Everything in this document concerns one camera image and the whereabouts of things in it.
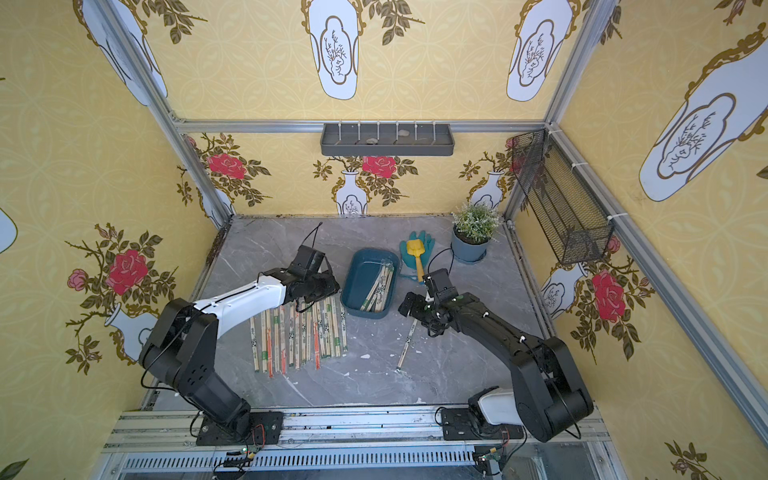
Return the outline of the chopsticks green text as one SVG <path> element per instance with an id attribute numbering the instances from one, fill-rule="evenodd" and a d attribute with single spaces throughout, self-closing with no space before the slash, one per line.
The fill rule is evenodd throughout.
<path id="1" fill-rule="evenodd" d="M 302 318 L 301 314 L 298 312 L 298 309 L 295 305 L 293 305 L 293 322 L 294 322 L 294 340 L 293 340 L 293 356 L 294 356 L 294 368 L 298 370 L 301 367 L 302 363 L 302 345 L 301 345 L 301 335 L 302 335 Z"/>

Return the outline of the chopsticks green label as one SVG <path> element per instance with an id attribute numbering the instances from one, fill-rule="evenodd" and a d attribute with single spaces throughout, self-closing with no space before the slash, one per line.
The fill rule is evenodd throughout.
<path id="1" fill-rule="evenodd" d="M 313 359 L 314 346 L 313 346 L 313 318 L 312 309 L 307 310 L 302 314 L 303 317 L 303 362 L 308 364 Z"/>

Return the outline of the chopsticks red print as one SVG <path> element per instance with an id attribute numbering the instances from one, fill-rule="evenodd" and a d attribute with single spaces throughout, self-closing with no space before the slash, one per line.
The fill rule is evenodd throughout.
<path id="1" fill-rule="evenodd" d="M 281 306 L 278 313 L 278 333 L 279 333 L 279 353 L 280 353 L 280 371 L 283 376 L 287 375 L 288 358 L 287 358 L 287 334 L 286 334 L 286 308 Z"/>

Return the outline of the chopsticks red leaf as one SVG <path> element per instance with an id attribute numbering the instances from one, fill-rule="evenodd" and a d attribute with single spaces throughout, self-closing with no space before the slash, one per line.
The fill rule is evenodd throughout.
<path id="1" fill-rule="evenodd" d="M 265 349 L 266 349 L 266 368 L 269 378 L 274 377 L 273 364 L 273 338 L 272 338 L 272 317 L 270 312 L 265 313 L 264 317 Z"/>

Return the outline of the chopsticks box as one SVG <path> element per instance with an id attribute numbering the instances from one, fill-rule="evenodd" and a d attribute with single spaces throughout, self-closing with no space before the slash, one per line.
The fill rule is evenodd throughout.
<path id="1" fill-rule="evenodd" d="M 340 331 L 339 331 L 339 324 L 338 324 L 338 308 L 336 307 L 336 299 L 334 297 L 332 297 L 329 300 L 328 316 L 329 316 L 329 325 L 330 325 L 331 347 L 333 350 L 332 356 L 336 358 L 341 356 L 342 347 L 341 347 Z"/>

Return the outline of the chopsticks bamboo print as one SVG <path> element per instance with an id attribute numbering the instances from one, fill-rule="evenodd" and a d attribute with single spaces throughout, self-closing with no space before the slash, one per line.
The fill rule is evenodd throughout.
<path id="1" fill-rule="evenodd" d="M 268 363 L 268 333 L 267 333 L 267 317 L 265 312 L 261 312 L 259 315 L 259 324 L 260 324 L 260 342 L 259 342 L 259 350 L 260 350 L 260 362 L 261 367 L 260 371 L 267 374 L 269 370 L 269 363 Z"/>

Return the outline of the teal plastic storage box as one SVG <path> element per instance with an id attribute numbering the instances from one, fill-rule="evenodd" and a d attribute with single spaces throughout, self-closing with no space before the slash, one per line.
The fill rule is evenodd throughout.
<path id="1" fill-rule="evenodd" d="M 395 268 L 384 308 L 377 313 L 363 312 L 360 310 L 360 307 L 383 263 L 392 263 Z M 375 248 L 358 250 L 352 257 L 341 294 L 341 302 L 346 312 L 352 316 L 364 319 L 378 320 L 384 318 L 392 304 L 398 273 L 398 257 L 391 251 Z"/>

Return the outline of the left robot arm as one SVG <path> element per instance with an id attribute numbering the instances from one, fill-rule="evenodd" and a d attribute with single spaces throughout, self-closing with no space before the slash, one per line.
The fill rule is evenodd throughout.
<path id="1" fill-rule="evenodd" d="M 139 364 L 219 428 L 241 439 L 251 428 L 251 406 L 215 372 L 218 339 L 264 311 L 300 300 L 312 304 L 338 290 L 330 270 L 297 276 L 272 269 L 209 299 L 172 300 L 143 345 Z"/>

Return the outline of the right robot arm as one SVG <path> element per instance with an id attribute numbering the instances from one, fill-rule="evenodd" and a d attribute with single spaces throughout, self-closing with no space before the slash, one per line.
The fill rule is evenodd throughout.
<path id="1" fill-rule="evenodd" d="M 409 293 L 398 307 L 432 335 L 448 328 L 469 336 L 509 370 L 519 424 L 547 442 L 594 412 L 594 404 L 566 344 L 525 333 L 471 293 L 439 302 Z"/>

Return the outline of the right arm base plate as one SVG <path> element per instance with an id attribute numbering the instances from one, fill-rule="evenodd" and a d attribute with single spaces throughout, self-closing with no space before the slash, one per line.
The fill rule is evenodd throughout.
<path id="1" fill-rule="evenodd" d="M 499 441 L 522 440 L 524 429 L 519 425 L 491 425 L 478 410 L 469 407 L 439 407 L 435 421 L 447 441 Z"/>

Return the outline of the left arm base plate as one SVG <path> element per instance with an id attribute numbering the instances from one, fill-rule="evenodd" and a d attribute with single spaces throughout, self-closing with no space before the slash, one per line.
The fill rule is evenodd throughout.
<path id="1" fill-rule="evenodd" d="M 277 445 L 283 429 L 281 411 L 252 411 L 233 425 L 222 426 L 205 418 L 196 437 L 197 446 L 243 445 L 263 447 Z"/>

